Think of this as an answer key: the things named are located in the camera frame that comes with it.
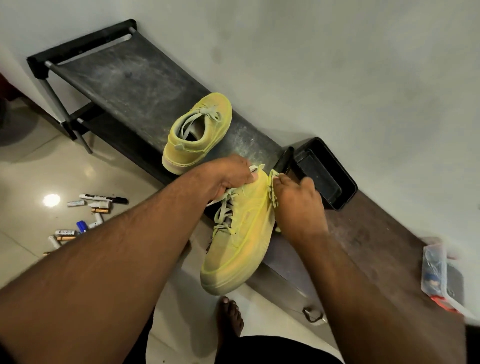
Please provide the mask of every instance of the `black plastic tray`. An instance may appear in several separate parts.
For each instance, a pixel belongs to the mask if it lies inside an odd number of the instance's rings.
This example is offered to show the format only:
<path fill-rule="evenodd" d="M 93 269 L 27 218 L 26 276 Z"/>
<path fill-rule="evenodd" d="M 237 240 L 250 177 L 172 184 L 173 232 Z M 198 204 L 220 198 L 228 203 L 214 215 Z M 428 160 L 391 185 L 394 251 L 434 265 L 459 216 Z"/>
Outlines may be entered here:
<path fill-rule="evenodd" d="M 358 191 L 355 181 L 320 138 L 313 138 L 295 151 L 291 169 L 299 179 L 313 179 L 328 209 L 341 210 Z"/>

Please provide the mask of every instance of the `clear plastic container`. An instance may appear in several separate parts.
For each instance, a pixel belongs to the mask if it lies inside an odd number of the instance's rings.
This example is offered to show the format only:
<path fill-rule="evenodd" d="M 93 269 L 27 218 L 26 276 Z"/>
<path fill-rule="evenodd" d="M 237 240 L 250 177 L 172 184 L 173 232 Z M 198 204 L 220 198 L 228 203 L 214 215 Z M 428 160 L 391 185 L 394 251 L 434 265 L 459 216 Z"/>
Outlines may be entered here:
<path fill-rule="evenodd" d="M 475 318 L 463 305 L 463 275 L 450 259 L 444 244 L 423 248 L 421 290 L 447 311 Z"/>

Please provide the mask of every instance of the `wall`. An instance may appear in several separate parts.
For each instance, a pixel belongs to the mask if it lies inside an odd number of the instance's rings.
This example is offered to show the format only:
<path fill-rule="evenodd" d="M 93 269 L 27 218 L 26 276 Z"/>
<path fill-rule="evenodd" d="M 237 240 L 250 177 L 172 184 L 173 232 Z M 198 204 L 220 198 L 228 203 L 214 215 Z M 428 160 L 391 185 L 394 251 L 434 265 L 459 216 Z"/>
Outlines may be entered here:
<path fill-rule="evenodd" d="M 0 1 L 0 72 L 62 121 L 61 114 L 32 76 L 26 58 L 122 20 L 114 0 Z M 87 103 L 83 95 L 52 73 L 49 81 L 69 112 Z"/>
<path fill-rule="evenodd" d="M 8 63 L 21 63 L 5 76 L 39 105 L 49 106 L 29 76 L 27 55 L 133 18 L 143 35 L 228 95 L 274 140 L 288 145 L 320 136 L 382 208 L 418 236 L 455 248 L 467 306 L 480 316 L 480 3 L 66 3 L 0 5 Z M 70 92 L 61 97 L 74 109 L 82 100 Z"/>

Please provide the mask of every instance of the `bare foot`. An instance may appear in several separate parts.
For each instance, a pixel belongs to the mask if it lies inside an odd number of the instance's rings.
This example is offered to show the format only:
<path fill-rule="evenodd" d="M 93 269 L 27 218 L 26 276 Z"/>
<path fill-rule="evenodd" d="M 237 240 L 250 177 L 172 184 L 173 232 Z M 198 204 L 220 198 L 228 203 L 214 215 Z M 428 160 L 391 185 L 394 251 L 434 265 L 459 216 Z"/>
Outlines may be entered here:
<path fill-rule="evenodd" d="M 243 320 L 235 301 L 230 301 L 228 297 L 222 297 L 218 300 L 216 325 L 218 328 L 217 352 L 219 352 L 225 342 L 239 338 L 243 330 Z"/>

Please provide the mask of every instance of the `yellow shoe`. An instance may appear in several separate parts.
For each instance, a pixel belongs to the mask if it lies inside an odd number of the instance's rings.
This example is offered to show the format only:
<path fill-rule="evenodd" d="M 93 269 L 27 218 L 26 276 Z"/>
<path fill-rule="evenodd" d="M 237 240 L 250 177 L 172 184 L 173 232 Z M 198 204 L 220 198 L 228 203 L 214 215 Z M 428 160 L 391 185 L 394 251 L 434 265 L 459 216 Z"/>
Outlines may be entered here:
<path fill-rule="evenodd" d="M 163 150 L 163 166 L 175 174 L 195 167 L 223 139 L 231 122 L 230 101 L 219 93 L 205 96 L 173 124 Z"/>
<path fill-rule="evenodd" d="M 215 296 L 225 295 L 255 272 L 267 252 L 273 226 L 272 175 L 258 168 L 258 180 L 227 191 L 215 215 L 213 240 L 205 257 L 200 281 Z"/>

